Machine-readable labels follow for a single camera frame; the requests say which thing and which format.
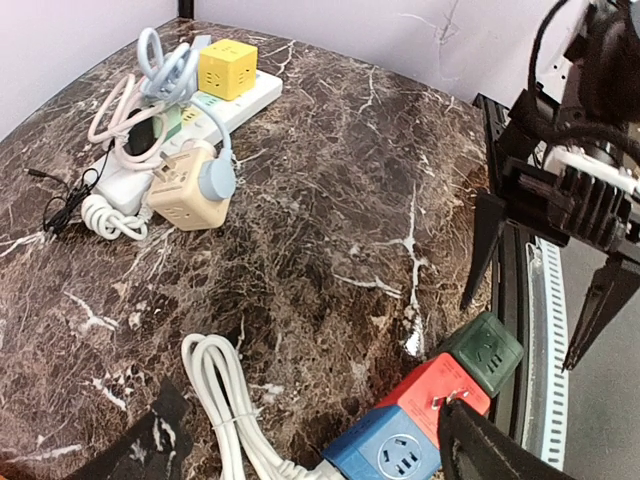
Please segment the red cube socket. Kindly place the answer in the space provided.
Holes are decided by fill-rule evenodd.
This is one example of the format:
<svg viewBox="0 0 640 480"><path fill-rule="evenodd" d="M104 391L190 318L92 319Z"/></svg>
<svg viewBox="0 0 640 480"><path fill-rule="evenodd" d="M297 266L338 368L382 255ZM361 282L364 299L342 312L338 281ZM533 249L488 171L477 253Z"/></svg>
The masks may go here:
<svg viewBox="0 0 640 480"><path fill-rule="evenodd" d="M424 431L437 427L440 406L461 398L480 414L490 397L448 353L442 353L413 370L379 404L400 406Z"/></svg>

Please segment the blue cube socket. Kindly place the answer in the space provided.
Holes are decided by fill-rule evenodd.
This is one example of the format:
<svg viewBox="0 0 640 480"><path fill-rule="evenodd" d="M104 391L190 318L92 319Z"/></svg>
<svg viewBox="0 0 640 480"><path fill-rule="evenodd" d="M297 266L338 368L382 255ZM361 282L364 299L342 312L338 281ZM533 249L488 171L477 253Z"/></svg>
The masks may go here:
<svg viewBox="0 0 640 480"><path fill-rule="evenodd" d="M437 447L399 406L369 411L323 458L347 479L430 479L441 467Z"/></svg>

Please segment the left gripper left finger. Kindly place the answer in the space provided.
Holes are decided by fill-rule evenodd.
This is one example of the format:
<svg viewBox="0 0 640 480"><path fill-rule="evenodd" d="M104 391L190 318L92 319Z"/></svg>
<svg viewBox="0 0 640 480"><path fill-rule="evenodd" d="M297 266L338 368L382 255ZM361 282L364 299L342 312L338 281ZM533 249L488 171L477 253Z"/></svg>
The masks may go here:
<svg viewBox="0 0 640 480"><path fill-rule="evenodd" d="M188 402L167 378L149 410L70 479L180 479L193 441L181 430Z"/></svg>

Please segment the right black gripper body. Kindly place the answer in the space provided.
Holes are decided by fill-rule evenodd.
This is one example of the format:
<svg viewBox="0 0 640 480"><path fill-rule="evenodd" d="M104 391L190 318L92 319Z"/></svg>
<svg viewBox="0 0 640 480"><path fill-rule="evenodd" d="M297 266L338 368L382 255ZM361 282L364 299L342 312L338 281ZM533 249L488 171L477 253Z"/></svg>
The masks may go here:
<svg viewBox="0 0 640 480"><path fill-rule="evenodd" d="M639 253L639 180L587 154L574 139L546 144L540 164L532 157L545 139L531 129L547 126L557 103L532 114L522 91L506 127L493 132L495 194L506 203L509 221L557 245L579 240L608 255Z"/></svg>

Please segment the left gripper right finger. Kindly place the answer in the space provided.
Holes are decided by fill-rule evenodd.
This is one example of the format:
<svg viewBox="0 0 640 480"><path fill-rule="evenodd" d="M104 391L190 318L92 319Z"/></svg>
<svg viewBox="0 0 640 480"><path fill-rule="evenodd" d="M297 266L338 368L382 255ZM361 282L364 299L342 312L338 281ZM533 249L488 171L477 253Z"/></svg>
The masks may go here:
<svg viewBox="0 0 640 480"><path fill-rule="evenodd" d="M462 399L441 406L437 434L446 479L572 479L521 448Z"/></svg>

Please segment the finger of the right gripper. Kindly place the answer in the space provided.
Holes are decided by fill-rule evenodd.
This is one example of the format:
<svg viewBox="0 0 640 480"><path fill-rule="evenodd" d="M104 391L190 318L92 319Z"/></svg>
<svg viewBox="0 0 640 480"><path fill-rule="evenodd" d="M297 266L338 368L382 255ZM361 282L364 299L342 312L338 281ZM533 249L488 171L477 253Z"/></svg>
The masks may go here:
<svg viewBox="0 0 640 480"><path fill-rule="evenodd" d="M460 309L471 304L502 237L507 218L506 202L489 192L479 192L475 200L471 266L460 301Z"/></svg>
<svg viewBox="0 0 640 480"><path fill-rule="evenodd" d="M563 369L573 370L639 289L639 264L622 255L611 255L594 272L571 338Z"/></svg>

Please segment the dark green cube socket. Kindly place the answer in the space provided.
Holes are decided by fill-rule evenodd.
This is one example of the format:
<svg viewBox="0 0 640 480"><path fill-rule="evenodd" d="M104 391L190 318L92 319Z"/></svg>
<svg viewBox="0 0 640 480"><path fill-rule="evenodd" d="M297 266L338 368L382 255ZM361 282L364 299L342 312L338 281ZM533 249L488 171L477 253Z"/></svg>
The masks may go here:
<svg viewBox="0 0 640 480"><path fill-rule="evenodd" d="M438 348L448 353L490 397L495 398L520 364L524 350L493 312L463 325Z"/></svg>

